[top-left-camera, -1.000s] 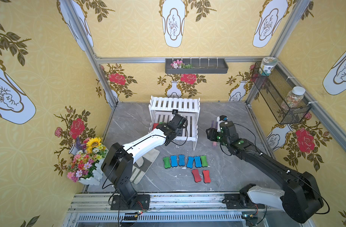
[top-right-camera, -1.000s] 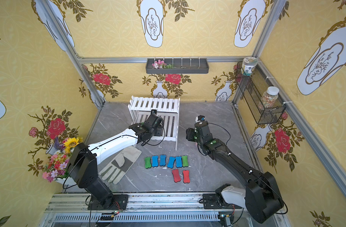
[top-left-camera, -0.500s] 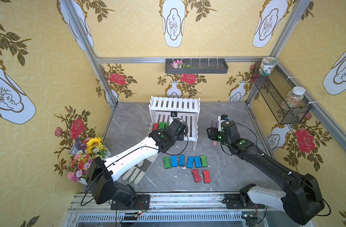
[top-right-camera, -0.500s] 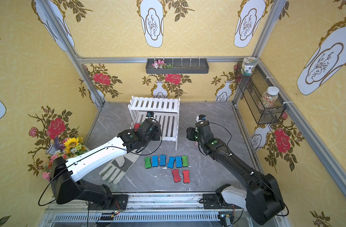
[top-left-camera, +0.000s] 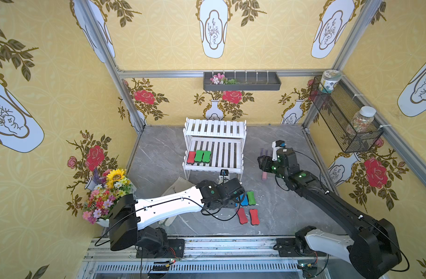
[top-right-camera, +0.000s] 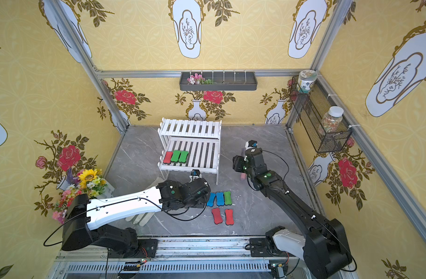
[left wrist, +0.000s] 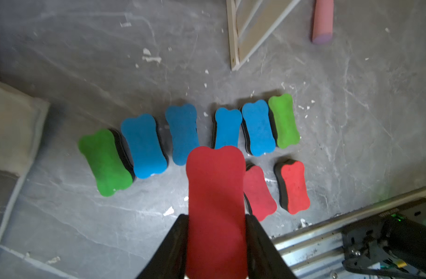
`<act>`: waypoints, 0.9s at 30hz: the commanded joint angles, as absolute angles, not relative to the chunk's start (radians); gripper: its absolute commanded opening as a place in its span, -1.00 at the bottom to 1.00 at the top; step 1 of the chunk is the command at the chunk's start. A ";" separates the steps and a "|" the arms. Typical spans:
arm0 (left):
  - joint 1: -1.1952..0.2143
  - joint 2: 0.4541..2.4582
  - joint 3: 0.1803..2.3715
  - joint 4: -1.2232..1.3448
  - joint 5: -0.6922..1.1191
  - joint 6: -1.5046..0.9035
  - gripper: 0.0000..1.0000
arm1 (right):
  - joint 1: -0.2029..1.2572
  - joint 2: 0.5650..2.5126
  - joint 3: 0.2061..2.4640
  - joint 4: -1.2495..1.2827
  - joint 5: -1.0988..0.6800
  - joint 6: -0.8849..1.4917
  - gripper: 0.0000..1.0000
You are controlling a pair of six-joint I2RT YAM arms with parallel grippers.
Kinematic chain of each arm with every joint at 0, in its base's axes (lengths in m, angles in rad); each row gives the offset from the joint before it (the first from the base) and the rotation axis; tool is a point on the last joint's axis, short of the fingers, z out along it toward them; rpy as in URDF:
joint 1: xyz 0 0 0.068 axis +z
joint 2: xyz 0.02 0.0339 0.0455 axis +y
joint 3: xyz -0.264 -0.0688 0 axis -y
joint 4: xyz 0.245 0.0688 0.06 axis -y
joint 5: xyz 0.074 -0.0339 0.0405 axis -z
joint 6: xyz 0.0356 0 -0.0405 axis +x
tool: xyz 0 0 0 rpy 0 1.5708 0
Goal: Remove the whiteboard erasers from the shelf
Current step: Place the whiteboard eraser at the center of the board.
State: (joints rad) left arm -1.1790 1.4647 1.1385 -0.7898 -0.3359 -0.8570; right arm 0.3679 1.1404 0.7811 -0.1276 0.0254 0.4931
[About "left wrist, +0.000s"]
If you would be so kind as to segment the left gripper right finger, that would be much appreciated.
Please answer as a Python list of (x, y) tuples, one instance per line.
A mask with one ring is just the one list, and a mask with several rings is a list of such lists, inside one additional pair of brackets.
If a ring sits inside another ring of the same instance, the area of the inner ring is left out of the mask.
[(249, 279), (296, 279), (260, 222), (245, 215), (247, 267)]

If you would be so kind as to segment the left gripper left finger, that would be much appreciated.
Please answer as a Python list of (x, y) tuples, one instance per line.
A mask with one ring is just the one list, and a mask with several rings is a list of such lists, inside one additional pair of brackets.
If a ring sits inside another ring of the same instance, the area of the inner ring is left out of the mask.
[(188, 215), (179, 215), (136, 279), (183, 279), (186, 275)]

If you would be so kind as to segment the red eraser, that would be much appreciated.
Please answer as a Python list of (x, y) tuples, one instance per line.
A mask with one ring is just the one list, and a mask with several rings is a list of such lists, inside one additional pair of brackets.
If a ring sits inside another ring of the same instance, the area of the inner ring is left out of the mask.
[(252, 163), (247, 165), (244, 175), (244, 201), (247, 212), (255, 216), (259, 222), (277, 210), (277, 204), (268, 189), (263, 170)]
[(247, 277), (245, 169), (243, 153), (234, 146), (201, 146), (189, 154), (188, 278)]
[(295, 215), (311, 205), (305, 182), (305, 167), (300, 161), (288, 159), (274, 166), (278, 182), (280, 206)]

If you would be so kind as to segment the blue eraser top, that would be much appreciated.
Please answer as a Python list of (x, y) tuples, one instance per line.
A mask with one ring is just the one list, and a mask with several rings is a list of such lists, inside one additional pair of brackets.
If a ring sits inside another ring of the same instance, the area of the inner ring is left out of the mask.
[(152, 115), (143, 114), (125, 119), (121, 124), (121, 132), (129, 146), (137, 178), (147, 179), (163, 173), (168, 168), (157, 122)]
[(172, 158), (176, 165), (184, 166), (190, 152), (200, 146), (197, 133), (197, 111), (192, 104), (170, 106), (165, 112), (172, 136)]
[(264, 100), (246, 103), (242, 109), (247, 151), (253, 156), (271, 153), (276, 148), (272, 134), (269, 107)]
[(214, 114), (213, 149), (225, 146), (237, 148), (242, 121), (242, 113), (239, 110), (219, 108)]

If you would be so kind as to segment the green eraser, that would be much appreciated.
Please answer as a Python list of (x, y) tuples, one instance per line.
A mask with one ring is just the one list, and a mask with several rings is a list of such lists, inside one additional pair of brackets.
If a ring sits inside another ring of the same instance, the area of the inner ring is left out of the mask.
[(116, 129), (101, 129), (83, 136), (78, 148), (86, 158), (102, 196), (113, 196), (134, 182), (133, 166), (124, 148), (123, 137)]
[(275, 122), (278, 147), (285, 149), (298, 144), (300, 133), (295, 122), (293, 97), (290, 94), (272, 96), (268, 105)]

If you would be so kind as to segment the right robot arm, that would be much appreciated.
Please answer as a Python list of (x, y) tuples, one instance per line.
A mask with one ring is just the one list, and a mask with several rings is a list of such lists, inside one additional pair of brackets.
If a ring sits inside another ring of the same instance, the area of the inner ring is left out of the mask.
[(426, 279), (426, 198), (343, 228), (343, 268), (390, 279)]

